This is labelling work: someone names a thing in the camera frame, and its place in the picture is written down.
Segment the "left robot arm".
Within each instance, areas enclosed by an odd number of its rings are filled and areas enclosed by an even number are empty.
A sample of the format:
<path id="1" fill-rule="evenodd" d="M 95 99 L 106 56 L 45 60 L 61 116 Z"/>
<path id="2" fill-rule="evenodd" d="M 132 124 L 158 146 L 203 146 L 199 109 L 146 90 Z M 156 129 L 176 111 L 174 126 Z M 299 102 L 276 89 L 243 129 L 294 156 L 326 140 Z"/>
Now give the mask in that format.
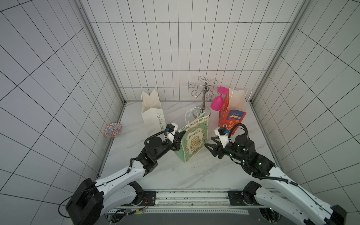
<path id="1" fill-rule="evenodd" d="M 137 180 L 152 172 L 166 153 L 179 151 L 185 133 L 168 128 L 160 131 L 144 141 L 144 148 L 137 157 L 130 159 L 128 167 L 103 179 L 82 181 L 74 194 L 63 201 L 65 217 L 74 225 L 93 225 L 118 206 L 139 205 L 144 190 Z"/>

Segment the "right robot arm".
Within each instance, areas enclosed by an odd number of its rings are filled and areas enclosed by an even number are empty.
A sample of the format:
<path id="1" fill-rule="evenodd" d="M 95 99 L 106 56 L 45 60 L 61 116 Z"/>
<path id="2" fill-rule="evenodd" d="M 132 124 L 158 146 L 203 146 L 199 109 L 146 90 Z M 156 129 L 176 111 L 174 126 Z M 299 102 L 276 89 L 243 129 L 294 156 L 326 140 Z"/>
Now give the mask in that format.
<path id="1" fill-rule="evenodd" d="M 242 190 L 241 200 L 246 205 L 256 203 L 274 210 L 297 225 L 344 225 L 347 212 L 339 205 L 330 205 L 315 197 L 289 178 L 274 162 L 256 152 L 255 143 L 249 138 L 247 127 L 238 123 L 234 128 L 241 127 L 244 133 L 231 141 L 233 129 L 225 127 L 215 129 L 214 143 L 205 147 L 214 157 L 230 159 L 240 165 L 253 178 L 269 182 L 285 197 L 281 198 L 261 184 L 250 181 Z"/>

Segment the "green Fresh paper bag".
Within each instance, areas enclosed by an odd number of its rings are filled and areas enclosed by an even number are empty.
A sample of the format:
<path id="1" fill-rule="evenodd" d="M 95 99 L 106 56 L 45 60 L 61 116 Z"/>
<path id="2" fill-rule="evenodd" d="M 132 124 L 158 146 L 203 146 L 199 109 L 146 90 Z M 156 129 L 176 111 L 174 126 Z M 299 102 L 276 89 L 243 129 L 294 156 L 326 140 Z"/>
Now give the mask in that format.
<path id="1" fill-rule="evenodd" d="M 181 139 L 181 149 L 176 155 L 184 162 L 188 162 L 200 150 L 208 138 L 209 115 L 200 107 L 194 107 L 185 113 L 186 126 L 180 131 L 185 131 Z"/>

